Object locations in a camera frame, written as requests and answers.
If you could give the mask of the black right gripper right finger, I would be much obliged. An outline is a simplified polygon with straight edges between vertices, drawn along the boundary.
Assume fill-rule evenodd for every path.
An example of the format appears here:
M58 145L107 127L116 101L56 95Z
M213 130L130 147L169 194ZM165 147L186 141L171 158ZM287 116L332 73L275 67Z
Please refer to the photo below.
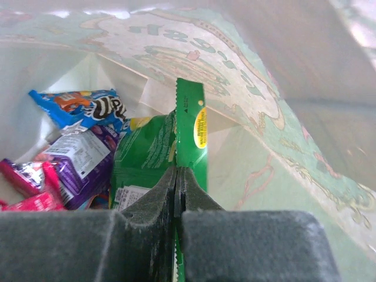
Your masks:
M175 191L179 281L340 281L323 226L298 210L225 211L188 167Z

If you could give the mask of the blue snack packet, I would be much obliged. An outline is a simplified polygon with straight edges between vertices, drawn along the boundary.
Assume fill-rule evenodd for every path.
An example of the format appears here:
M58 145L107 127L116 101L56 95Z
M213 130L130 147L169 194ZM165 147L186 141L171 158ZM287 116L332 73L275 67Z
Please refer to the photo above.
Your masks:
M96 125L112 125L120 132L126 120L126 106L114 89L61 93L29 92L63 135L85 132Z

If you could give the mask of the green paper gift bag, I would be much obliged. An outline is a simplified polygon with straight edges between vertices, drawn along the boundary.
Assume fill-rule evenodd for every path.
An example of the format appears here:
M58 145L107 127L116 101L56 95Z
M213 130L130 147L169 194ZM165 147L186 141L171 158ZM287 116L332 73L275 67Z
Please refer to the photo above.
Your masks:
M2 1L1 158L58 131L29 97L114 88L130 117L204 84L208 190L305 210L343 281L375 280L374 1Z

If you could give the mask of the dark green snack packet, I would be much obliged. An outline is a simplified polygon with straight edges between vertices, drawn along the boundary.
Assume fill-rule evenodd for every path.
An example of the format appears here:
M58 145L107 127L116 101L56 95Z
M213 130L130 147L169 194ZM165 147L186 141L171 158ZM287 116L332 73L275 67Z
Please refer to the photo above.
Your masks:
M204 87L178 78L174 109L133 117L122 128L110 180L110 208L125 218L121 281L184 281L182 214L187 170L207 190Z

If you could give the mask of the pink snack packet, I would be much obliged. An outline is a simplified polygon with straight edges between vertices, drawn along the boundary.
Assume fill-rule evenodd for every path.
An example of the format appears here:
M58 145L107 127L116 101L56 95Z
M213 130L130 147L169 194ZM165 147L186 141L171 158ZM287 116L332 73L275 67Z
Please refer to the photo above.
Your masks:
M48 161L12 163L1 161L1 173L24 200L8 204L1 201L1 211L45 212L65 210L59 177Z

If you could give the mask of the purple snack packet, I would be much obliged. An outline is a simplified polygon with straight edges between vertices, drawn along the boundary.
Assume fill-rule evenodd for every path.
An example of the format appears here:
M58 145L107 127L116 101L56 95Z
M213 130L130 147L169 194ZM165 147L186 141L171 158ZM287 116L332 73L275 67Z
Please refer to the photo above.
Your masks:
M100 125L61 136L39 154L54 162L68 210L80 209L91 197L108 190L118 141L114 129Z

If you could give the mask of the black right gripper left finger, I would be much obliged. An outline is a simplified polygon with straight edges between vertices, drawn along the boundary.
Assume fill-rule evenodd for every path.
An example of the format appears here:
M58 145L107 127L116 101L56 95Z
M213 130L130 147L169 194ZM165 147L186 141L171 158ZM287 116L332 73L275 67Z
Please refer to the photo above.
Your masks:
M1 213L2 281L171 281L177 170L123 211Z

